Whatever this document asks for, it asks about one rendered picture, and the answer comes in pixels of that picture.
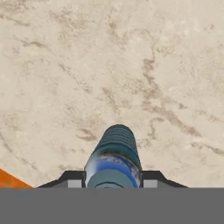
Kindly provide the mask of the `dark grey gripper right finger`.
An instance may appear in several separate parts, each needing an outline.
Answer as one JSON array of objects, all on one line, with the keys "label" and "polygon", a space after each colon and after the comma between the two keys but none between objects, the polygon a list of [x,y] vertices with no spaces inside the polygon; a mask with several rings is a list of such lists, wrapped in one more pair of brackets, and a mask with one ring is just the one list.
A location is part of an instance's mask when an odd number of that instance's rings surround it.
[{"label": "dark grey gripper right finger", "polygon": [[140,186],[142,188],[186,188],[185,185],[181,185],[175,181],[167,179],[161,171],[142,171],[141,178]]}]

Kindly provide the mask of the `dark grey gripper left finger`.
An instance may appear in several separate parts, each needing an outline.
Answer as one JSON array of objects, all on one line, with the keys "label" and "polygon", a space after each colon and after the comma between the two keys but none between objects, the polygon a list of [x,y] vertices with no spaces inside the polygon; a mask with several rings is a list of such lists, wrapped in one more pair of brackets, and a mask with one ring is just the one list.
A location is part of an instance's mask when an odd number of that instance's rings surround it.
[{"label": "dark grey gripper left finger", "polygon": [[64,171],[58,179],[40,185],[39,188],[85,188],[85,180],[85,171]]}]

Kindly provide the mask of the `blue plastic bottle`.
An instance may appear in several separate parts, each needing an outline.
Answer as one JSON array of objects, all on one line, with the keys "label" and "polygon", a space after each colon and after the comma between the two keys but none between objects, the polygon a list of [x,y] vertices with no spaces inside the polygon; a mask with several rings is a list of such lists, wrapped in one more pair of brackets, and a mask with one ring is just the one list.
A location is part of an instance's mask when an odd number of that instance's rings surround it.
[{"label": "blue plastic bottle", "polygon": [[109,127],[84,170],[86,187],[139,188],[142,166],[130,128],[122,124]]}]

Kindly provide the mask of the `orange object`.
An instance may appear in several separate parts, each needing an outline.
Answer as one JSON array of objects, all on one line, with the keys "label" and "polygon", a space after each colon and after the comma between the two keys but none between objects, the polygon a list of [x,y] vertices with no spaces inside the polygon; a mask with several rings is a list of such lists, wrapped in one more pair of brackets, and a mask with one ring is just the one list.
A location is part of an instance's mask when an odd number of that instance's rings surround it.
[{"label": "orange object", "polygon": [[0,188],[28,188],[32,189],[32,186],[25,182],[15,178],[8,172],[0,169]]}]

